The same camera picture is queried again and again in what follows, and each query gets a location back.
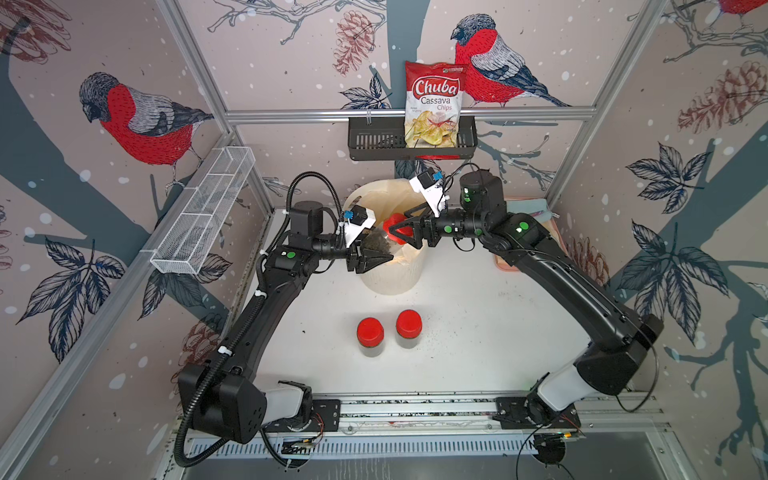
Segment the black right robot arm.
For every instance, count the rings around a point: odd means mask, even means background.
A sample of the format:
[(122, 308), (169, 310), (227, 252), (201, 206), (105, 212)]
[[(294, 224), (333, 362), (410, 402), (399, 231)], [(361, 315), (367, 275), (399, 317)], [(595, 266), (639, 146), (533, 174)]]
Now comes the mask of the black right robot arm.
[(530, 421), (549, 425), (569, 406), (600, 393), (617, 396), (635, 376), (663, 331), (660, 318), (621, 304), (588, 277), (533, 216), (509, 211), (499, 177), (470, 171), (459, 180), (456, 208), (444, 202), (443, 178), (427, 170), (412, 188), (424, 203), (405, 212), (386, 232), (416, 249), (442, 238), (469, 238), (536, 281), (587, 333), (590, 341), (572, 362), (540, 378), (525, 399)]

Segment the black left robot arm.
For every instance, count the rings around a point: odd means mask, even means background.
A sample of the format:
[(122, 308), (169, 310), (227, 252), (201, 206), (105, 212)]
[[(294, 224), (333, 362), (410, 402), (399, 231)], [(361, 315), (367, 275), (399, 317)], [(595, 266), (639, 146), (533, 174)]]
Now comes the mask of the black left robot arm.
[(376, 224), (372, 209), (352, 205), (327, 233), (329, 211), (316, 201), (301, 201), (286, 211), (279, 233), (258, 258), (257, 290), (237, 321), (203, 363), (181, 370), (183, 417), (174, 444), (180, 464), (190, 462), (184, 455), (190, 430), (216, 436), (214, 446), (220, 448), (229, 441), (246, 444), (274, 422), (292, 427), (311, 422), (309, 386), (281, 381), (261, 390), (255, 385), (266, 347), (321, 262), (343, 260), (348, 271), (363, 274), (392, 258), (364, 245)]

